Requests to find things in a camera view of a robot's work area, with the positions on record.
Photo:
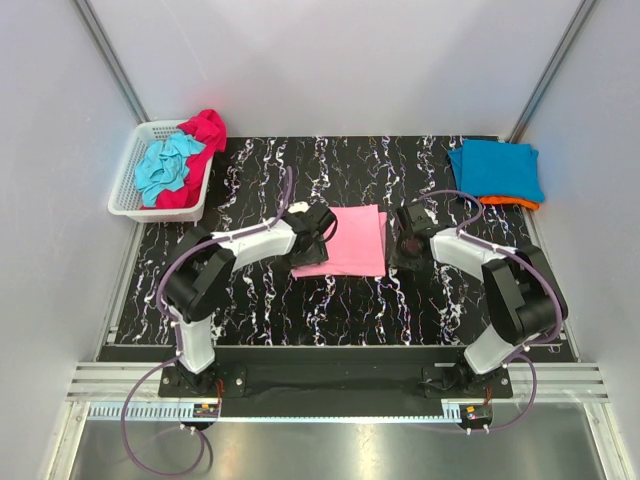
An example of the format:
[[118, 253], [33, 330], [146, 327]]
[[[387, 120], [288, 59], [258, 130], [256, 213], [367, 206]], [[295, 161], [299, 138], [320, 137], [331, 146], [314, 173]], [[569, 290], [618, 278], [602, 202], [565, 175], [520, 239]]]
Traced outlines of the pink t shirt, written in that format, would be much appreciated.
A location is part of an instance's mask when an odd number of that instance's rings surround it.
[[293, 277], [384, 276], [387, 213], [380, 211], [377, 205], [332, 207], [331, 211], [338, 225], [327, 244], [328, 260], [293, 269]]

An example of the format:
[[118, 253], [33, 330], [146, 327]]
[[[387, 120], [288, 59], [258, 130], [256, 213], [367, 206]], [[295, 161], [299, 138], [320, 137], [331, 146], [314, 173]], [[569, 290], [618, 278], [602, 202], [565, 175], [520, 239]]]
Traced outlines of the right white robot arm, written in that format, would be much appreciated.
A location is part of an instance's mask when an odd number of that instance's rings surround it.
[[484, 285], [489, 325], [451, 367], [426, 386], [443, 393], [481, 388], [499, 369], [532, 344], [555, 339], [568, 306], [542, 250], [506, 247], [435, 224], [418, 203], [396, 210], [399, 234], [391, 264], [418, 271], [449, 265]]

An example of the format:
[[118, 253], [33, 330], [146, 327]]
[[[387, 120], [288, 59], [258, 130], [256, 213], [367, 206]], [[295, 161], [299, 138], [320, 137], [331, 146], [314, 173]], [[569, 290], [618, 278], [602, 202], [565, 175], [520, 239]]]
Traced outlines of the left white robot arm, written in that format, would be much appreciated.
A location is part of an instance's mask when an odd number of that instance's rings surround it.
[[185, 387], [200, 393], [214, 386], [211, 324], [232, 274], [272, 257], [290, 268], [324, 263], [337, 227], [329, 207], [301, 202], [252, 227], [187, 231], [168, 257], [156, 291], [158, 309], [176, 329], [176, 372]]

